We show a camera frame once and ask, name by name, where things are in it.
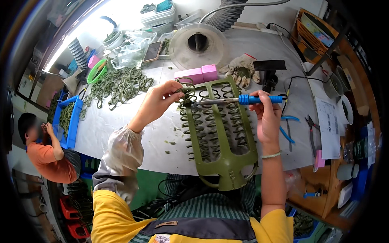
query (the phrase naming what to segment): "power strip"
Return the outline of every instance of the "power strip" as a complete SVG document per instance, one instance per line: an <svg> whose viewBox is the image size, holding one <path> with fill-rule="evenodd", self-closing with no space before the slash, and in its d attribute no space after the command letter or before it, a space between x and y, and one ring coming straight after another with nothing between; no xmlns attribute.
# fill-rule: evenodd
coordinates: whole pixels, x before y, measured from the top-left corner
<svg viewBox="0 0 389 243"><path fill-rule="evenodd" d="M278 34L278 31L277 31L277 27L276 26L270 26L270 29L267 29L266 26L268 24L266 23L257 23L257 28L259 29L259 31L262 31L262 32L266 32L266 33L270 33L270 34L274 34L274 35L279 35Z"/></svg>

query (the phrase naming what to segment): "bracelet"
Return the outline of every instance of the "bracelet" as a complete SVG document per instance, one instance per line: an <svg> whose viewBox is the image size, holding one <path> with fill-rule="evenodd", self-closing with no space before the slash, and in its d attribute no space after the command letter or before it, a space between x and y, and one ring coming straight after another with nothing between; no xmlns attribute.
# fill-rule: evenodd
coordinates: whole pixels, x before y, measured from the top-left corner
<svg viewBox="0 0 389 243"><path fill-rule="evenodd" d="M267 159L267 158L273 158L273 157L277 157L278 155L280 155L282 152L282 150L280 150L278 153L276 154L271 154L271 155L265 155L265 156L261 156L262 159Z"/></svg>

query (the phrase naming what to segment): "red plastic stool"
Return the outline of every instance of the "red plastic stool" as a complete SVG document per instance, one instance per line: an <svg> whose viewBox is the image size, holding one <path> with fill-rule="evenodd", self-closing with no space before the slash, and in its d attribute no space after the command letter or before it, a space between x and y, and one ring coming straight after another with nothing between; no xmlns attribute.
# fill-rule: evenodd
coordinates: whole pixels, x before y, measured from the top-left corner
<svg viewBox="0 0 389 243"><path fill-rule="evenodd" d="M78 211L74 209L69 203L69 196L60 197L60 203L62 208L62 213L66 219L79 219Z"/></svg>
<svg viewBox="0 0 389 243"><path fill-rule="evenodd" d="M82 226L78 221L68 221L66 226L73 238L83 239L91 237L86 226Z"/></svg>

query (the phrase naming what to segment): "woman's left hand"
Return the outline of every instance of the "woman's left hand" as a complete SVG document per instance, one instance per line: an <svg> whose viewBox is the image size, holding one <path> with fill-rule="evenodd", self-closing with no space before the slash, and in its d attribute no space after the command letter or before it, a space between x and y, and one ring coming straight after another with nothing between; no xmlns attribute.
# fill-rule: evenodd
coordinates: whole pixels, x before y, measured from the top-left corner
<svg viewBox="0 0 389 243"><path fill-rule="evenodd" d="M184 96L182 92L174 93L180 88L182 88L182 85L174 80L151 87L137 114L128 123L128 128L135 133L139 133L147 124L160 118L173 102Z"/></svg>

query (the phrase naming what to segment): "short black hair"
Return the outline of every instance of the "short black hair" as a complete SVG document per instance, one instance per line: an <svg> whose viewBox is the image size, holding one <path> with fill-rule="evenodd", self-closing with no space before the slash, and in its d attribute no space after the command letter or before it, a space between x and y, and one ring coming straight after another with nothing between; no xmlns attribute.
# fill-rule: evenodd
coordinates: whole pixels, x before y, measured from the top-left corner
<svg viewBox="0 0 389 243"><path fill-rule="evenodd" d="M26 144L26 138L24 134L28 129L35 125L37 116L31 113L23 113L18 120L18 130L20 138L22 139L23 144Z"/></svg>

